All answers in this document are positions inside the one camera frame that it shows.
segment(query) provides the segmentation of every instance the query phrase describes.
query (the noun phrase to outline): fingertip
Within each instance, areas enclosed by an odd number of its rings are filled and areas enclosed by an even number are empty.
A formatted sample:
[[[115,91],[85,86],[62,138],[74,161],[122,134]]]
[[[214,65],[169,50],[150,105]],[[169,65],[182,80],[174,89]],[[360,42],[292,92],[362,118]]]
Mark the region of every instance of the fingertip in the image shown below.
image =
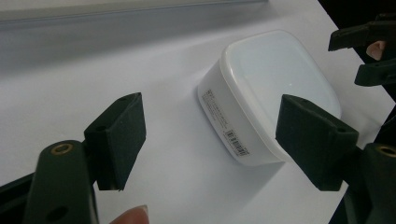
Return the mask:
[[[117,217],[110,224],[149,224],[149,212],[146,205],[141,205]]]

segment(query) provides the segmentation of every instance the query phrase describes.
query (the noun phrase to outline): white table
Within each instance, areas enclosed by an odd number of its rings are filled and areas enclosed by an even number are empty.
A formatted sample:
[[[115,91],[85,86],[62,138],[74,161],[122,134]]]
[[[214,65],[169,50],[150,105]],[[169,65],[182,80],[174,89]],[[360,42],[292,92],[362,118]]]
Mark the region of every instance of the white table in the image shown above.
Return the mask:
[[[315,0],[176,7],[0,24],[0,185],[35,170],[39,152],[141,91],[147,141],[125,191],[96,191],[101,223],[147,204],[151,223],[327,223],[340,192],[320,192],[293,163],[238,164],[196,87],[235,40],[275,29],[300,39],[332,84],[342,120],[373,141],[394,103],[353,84],[360,58],[328,52],[337,28]]]

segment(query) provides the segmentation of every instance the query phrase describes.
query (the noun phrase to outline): frosted white lid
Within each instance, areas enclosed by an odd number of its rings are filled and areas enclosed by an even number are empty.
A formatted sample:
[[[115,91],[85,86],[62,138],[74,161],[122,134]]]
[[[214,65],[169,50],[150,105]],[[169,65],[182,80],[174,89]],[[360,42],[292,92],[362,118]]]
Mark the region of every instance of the frosted white lid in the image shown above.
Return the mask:
[[[282,161],[290,161],[275,140],[282,94],[303,97],[340,118],[332,87],[289,33],[278,30],[232,43],[220,57],[220,69],[264,144]]]

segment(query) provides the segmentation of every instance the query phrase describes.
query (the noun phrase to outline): black clamp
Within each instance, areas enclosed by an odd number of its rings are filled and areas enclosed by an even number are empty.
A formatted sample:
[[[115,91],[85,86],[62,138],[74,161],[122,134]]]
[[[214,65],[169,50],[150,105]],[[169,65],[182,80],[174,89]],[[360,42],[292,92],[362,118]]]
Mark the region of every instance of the black clamp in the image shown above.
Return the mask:
[[[142,94],[121,97],[84,132],[46,147],[33,174],[0,188],[7,223],[98,223],[92,184],[122,190],[146,140]]]

